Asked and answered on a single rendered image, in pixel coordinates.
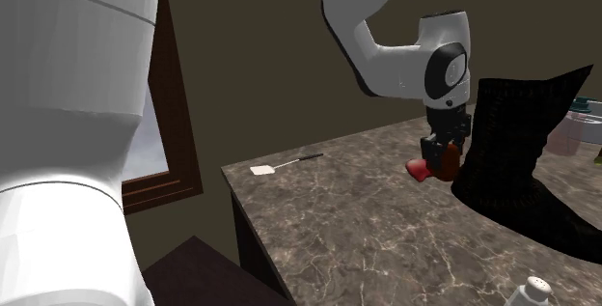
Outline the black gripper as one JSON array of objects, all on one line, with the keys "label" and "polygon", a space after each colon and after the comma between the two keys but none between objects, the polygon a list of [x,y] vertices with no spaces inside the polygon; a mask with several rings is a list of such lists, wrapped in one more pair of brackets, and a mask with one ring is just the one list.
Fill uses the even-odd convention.
[{"label": "black gripper", "polygon": [[422,158],[431,172],[441,171],[444,145],[453,143],[463,155],[466,138],[471,135],[472,116],[461,104],[452,109],[427,107],[426,119],[432,134],[420,140]]}]

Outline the red rounded object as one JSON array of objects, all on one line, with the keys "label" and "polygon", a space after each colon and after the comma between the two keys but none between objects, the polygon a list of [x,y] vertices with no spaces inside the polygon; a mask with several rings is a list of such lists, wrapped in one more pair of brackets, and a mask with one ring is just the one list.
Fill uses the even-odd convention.
[{"label": "red rounded object", "polygon": [[418,182],[427,178],[453,181],[460,168],[460,149],[455,144],[449,143],[441,156],[441,166],[438,169],[424,159],[411,159],[406,162],[405,168]]}]

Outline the black textured curved object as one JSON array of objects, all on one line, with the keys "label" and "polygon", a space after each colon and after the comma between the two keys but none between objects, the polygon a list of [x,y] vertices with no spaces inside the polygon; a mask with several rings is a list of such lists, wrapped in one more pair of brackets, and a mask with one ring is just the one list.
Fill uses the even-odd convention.
[{"label": "black textured curved object", "polygon": [[585,66],[545,80],[482,78],[471,146],[451,192],[470,209],[522,236],[602,264],[602,230],[533,175],[548,135],[591,70]]}]

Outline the grey pot with teal lid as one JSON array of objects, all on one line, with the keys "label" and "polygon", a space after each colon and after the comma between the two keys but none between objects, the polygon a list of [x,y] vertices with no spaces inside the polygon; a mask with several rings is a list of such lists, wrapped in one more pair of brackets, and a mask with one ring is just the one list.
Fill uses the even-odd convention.
[{"label": "grey pot with teal lid", "polygon": [[575,97],[566,118],[571,139],[602,145],[602,100]]}]

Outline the white salt shaker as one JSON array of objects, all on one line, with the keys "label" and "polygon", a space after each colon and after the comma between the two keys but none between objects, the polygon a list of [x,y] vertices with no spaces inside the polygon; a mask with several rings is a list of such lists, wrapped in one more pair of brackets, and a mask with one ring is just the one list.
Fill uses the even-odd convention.
[{"label": "white salt shaker", "polygon": [[549,306],[551,286],[543,279],[530,276],[526,283],[516,288],[504,306]]}]

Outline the brown framed window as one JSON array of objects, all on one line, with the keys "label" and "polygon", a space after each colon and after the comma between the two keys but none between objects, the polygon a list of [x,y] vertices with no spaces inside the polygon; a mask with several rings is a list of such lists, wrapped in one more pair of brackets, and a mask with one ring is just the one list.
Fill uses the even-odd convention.
[{"label": "brown framed window", "polygon": [[148,84],[168,169],[123,182],[126,215],[203,192],[169,0],[158,0]]}]

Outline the dark robot stand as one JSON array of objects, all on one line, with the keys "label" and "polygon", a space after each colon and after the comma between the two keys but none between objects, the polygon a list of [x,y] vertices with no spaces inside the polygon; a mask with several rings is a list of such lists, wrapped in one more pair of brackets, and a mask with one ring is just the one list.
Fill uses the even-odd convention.
[{"label": "dark robot stand", "polygon": [[143,271],[155,306],[293,306],[192,236]]}]

